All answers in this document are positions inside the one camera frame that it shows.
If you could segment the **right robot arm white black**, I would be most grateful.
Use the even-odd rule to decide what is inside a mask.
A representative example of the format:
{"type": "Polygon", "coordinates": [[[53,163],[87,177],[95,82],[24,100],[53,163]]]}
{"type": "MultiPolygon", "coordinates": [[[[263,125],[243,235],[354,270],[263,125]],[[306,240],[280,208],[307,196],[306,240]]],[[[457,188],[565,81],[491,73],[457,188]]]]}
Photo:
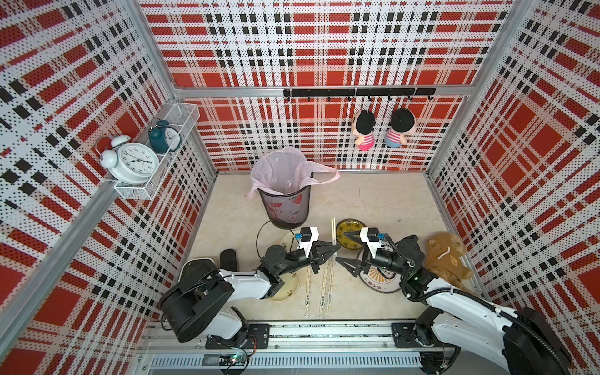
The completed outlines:
{"type": "Polygon", "coordinates": [[[439,341],[494,362],[511,374],[568,374],[572,359],[543,314],[511,309],[456,287],[427,270],[418,237],[394,242],[375,227],[349,232],[350,241],[362,245],[362,259],[337,262],[354,277],[379,267],[396,273],[399,286],[413,303],[427,309],[415,322],[423,345],[439,341]]]}

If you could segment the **bare wooden chopstick pair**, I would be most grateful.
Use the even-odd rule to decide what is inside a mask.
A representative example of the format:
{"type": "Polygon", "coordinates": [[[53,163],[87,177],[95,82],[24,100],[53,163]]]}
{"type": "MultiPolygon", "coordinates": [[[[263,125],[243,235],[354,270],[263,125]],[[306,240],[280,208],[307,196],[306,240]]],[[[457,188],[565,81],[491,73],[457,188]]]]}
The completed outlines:
{"type": "Polygon", "coordinates": [[[333,245],[337,245],[336,218],[331,218],[331,241],[333,245]]]}

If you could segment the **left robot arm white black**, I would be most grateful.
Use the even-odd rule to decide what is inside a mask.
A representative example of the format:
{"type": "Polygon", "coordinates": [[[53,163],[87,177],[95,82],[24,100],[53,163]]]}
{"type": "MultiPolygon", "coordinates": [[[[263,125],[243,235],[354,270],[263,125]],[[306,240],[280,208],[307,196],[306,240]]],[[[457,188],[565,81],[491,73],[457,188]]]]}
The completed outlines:
{"type": "Polygon", "coordinates": [[[340,249],[331,242],[316,241],[305,252],[286,252],[281,245],[267,249],[252,272],[219,269],[211,261],[182,278],[159,300],[160,323],[181,343],[207,334],[223,345],[240,348],[248,340],[249,323],[234,306],[236,300],[271,298],[284,286],[282,276],[309,267],[317,274],[340,249]]]}

